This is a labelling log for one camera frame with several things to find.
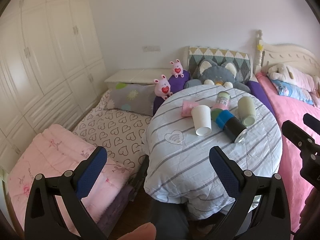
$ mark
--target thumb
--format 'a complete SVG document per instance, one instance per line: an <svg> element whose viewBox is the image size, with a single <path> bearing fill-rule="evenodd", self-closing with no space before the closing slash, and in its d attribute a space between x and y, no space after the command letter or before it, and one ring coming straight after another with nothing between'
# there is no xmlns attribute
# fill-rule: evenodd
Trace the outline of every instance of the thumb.
<svg viewBox="0 0 320 240"><path fill-rule="evenodd" d="M121 236L118 240L155 240L156 239L156 227L147 223L131 233L127 233L124 236Z"/></svg>

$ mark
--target gray pillow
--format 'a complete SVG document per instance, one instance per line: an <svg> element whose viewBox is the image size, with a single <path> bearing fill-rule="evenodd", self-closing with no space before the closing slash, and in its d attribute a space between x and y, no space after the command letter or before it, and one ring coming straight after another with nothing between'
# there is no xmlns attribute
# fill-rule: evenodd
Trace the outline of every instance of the gray pillow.
<svg viewBox="0 0 320 240"><path fill-rule="evenodd" d="M118 83L115 89L109 90L110 97L104 110L118 108L152 116L155 86Z"/></svg>

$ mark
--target blue pillow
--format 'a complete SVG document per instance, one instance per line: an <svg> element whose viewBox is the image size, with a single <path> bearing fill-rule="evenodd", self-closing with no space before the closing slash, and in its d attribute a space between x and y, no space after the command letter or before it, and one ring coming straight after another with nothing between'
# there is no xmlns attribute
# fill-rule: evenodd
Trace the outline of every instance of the blue pillow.
<svg viewBox="0 0 320 240"><path fill-rule="evenodd" d="M280 80L272 80L270 79L273 85L278 90L279 95L291 97L303 101L309 105L313 105L313 101L310 93L300 87L288 84L286 82Z"/></svg>

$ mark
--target wall outlet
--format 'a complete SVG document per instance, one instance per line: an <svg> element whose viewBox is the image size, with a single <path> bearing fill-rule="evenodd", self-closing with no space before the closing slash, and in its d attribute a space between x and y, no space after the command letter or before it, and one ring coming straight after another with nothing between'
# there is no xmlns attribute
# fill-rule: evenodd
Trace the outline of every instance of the wall outlet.
<svg viewBox="0 0 320 240"><path fill-rule="evenodd" d="M161 51L160 46L143 46L143 52Z"/></svg>

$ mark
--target bunny toy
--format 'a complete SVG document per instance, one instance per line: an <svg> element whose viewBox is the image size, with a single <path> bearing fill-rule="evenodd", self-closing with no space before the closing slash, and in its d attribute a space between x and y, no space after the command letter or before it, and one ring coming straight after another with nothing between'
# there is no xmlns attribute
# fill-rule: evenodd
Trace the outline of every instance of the bunny toy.
<svg viewBox="0 0 320 240"><path fill-rule="evenodd" d="M166 100L169 96L172 96L172 92L170 92L170 84L167 81L165 75L161 75L162 79L154 79L153 82L156 84L155 94L158 97L162 97L163 100Z"/></svg>
<svg viewBox="0 0 320 240"><path fill-rule="evenodd" d="M174 63L173 61L170 62L170 64L173 65L173 68L172 68L172 75L177 78L178 75L180 75L181 77L183 77L183 68L182 68L182 65L181 65L181 62L180 60L176 59L176 63Z"/></svg>

